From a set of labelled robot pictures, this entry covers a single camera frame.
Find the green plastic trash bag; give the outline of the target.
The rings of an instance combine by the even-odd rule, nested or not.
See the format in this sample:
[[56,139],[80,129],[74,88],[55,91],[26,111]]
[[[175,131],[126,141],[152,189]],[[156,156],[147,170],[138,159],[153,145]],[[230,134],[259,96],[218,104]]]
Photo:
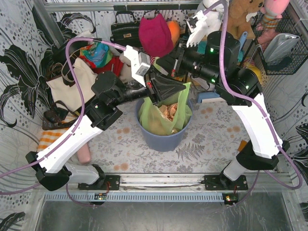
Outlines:
[[188,105],[191,83],[184,83],[184,90],[174,94],[158,105],[154,105],[150,98],[145,98],[137,118],[141,126],[148,132],[167,136],[182,131],[193,115]]

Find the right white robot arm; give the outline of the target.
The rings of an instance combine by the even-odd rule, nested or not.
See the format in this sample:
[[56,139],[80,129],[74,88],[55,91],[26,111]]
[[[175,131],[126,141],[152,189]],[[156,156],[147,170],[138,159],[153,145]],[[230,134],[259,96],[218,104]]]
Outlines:
[[226,33],[224,56],[220,58],[221,34],[221,31],[209,34],[203,54],[195,47],[186,47],[188,38],[184,36],[156,64],[168,75],[189,72],[213,84],[215,92],[237,113],[250,140],[220,174],[206,176],[204,183],[208,190],[246,190],[244,173],[273,170],[279,162],[278,153],[289,144],[281,140],[273,127],[257,75],[238,66],[241,43],[230,33]]

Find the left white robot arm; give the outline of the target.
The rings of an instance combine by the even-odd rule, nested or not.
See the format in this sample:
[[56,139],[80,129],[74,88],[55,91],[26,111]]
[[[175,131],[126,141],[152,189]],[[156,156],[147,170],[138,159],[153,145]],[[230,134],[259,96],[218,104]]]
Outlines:
[[155,73],[148,73],[145,80],[143,86],[135,80],[123,83],[112,71],[98,74],[91,87],[95,96],[77,121],[48,148],[26,155],[38,182],[49,191],[67,183],[77,183],[81,190],[108,189],[106,175],[98,165],[73,165],[68,160],[121,117],[123,113],[118,105],[145,97],[149,97],[152,104],[158,104],[186,89],[182,82]]

